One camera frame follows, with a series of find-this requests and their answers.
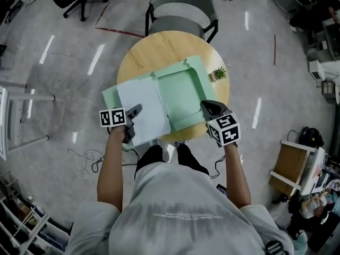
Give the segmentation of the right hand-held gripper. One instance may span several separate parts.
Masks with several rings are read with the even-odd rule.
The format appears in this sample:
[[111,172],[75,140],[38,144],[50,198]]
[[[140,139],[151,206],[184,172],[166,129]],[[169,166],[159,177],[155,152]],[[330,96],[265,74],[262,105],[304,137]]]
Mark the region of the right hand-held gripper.
[[200,103],[206,120],[207,133],[219,147],[236,143],[241,138],[240,123],[235,113],[224,103],[202,100]]

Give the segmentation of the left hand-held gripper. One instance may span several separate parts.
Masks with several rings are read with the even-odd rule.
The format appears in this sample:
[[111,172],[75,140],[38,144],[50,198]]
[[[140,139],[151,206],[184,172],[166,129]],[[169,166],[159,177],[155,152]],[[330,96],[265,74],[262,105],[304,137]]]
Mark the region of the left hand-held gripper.
[[142,111],[142,105],[137,104],[128,111],[125,108],[112,108],[101,110],[100,126],[102,128],[114,128],[124,126],[124,140],[123,143],[129,144],[135,136],[133,119]]

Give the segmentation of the white A4 paper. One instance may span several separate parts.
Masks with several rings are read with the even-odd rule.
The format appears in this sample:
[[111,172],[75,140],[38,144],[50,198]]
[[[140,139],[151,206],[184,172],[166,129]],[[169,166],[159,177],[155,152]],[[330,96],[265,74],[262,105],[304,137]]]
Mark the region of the white A4 paper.
[[140,104],[141,112],[132,120],[135,136],[131,144],[139,146],[171,132],[171,125],[156,77],[133,79],[117,85],[122,106],[129,109]]

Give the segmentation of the light green folding board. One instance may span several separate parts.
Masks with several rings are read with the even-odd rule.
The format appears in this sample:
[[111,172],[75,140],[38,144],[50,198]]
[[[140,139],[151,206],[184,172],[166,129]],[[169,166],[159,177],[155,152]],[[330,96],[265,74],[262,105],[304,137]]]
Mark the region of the light green folding board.
[[[200,107],[201,101],[217,99],[199,55],[187,57],[183,61],[133,79],[147,77],[156,77],[158,80],[160,94],[171,125],[170,133],[203,122],[205,119]],[[103,98],[108,109],[123,107],[117,85],[104,90]],[[136,147],[131,142],[124,146],[127,149]]]

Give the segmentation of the person's right forearm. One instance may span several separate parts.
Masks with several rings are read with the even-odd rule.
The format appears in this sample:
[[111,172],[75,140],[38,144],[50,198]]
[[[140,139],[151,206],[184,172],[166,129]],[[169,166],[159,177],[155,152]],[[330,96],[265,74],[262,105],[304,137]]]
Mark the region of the person's right forearm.
[[237,208],[251,205],[250,190],[236,144],[225,145],[224,151],[227,197]]

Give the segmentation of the person's left forearm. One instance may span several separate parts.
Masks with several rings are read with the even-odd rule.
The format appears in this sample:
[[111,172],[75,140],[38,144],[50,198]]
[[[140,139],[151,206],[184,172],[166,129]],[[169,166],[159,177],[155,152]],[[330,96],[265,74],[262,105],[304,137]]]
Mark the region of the person's left forearm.
[[123,206],[122,142],[124,129],[124,126],[111,129],[97,183],[97,201],[111,204],[119,211],[122,211]]

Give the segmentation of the person's black trousers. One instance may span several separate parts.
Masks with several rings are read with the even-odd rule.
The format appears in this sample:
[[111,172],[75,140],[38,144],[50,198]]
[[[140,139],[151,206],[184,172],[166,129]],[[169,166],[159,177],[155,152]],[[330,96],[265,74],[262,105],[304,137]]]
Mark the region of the person's black trousers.
[[166,184],[211,181],[208,170],[199,164],[189,147],[183,143],[176,146],[178,164],[163,160],[163,148],[151,146],[138,161],[134,179],[138,183],[157,181]]

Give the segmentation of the small potted plant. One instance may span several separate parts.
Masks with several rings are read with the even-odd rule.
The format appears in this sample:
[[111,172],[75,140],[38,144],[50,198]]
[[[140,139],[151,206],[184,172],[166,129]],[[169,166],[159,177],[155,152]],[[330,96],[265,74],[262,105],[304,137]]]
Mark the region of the small potted plant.
[[227,78],[227,71],[224,67],[218,67],[209,73],[209,79],[211,82],[217,82]]

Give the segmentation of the round wooden table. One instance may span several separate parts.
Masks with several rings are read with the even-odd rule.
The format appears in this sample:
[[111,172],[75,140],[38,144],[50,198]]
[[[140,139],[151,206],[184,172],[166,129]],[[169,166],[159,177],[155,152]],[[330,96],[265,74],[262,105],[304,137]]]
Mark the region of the round wooden table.
[[[223,67],[226,78],[212,82],[218,101],[226,106],[230,97],[230,77],[227,66],[219,53],[205,40],[182,31],[163,31],[151,34],[137,42],[123,58],[117,74],[117,84],[182,61],[189,56],[200,55],[210,74]],[[205,123],[162,137],[165,141],[184,141],[198,138],[206,133]]]

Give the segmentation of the wooden and white side table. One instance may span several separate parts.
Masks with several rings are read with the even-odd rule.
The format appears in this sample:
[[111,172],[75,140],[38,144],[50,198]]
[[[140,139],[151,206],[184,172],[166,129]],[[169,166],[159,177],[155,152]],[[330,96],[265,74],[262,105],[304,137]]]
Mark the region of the wooden and white side table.
[[325,170],[327,153],[320,148],[280,141],[275,167],[269,171],[269,185],[280,192],[274,204],[285,202],[296,193],[306,196],[326,189],[329,174]]

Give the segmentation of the black backpack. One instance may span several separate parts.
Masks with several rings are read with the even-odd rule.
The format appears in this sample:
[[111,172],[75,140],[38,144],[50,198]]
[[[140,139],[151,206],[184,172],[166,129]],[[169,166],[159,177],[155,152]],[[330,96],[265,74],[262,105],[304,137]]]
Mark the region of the black backpack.
[[324,141],[317,129],[305,126],[300,134],[299,144],[311,148],[319,148],[324,145]]

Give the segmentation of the person's grey t-shirt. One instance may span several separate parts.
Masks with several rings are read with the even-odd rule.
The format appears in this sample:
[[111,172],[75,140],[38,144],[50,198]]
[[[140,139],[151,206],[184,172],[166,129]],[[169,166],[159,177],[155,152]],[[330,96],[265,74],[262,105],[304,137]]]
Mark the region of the person's grey t-shirt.
[[264,206],[238,208],[206,175],[158,162],[137,172],[124,210],[84,202],[65,255],[265,255],[270,241],[294,254]]

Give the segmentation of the small white box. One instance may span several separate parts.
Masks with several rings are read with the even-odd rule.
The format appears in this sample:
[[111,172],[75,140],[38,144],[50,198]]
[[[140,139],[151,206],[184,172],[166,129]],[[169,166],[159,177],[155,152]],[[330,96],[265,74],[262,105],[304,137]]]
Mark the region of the small white box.
[[309,62],[309,73],[316,81],[325,81],[325,72],[319,61]]

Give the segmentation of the white desk with drawing board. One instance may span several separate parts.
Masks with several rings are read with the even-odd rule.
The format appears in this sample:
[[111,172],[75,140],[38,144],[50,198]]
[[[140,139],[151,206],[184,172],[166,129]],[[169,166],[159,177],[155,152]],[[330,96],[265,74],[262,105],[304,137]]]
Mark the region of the white desk with drawing board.
[[49,140],[45,135],[21,144],[9,146],[8,133],[14,131],[14,137],[20,134],[21,108],[25,100],[54,101],[54,95],[35,95],[31,93],[12,93],[8,87],[25,89],[26,84],[0,81],[0,157],[7,160],[10,153],[29,145]]

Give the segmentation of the white storage rack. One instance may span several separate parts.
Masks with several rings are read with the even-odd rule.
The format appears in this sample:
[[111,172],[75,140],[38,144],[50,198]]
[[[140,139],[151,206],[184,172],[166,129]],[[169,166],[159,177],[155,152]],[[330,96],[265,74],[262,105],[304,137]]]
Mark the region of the white storage rack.
[[0,173],[0,255],[64,255],[70,232],[22,196],[10,171]]

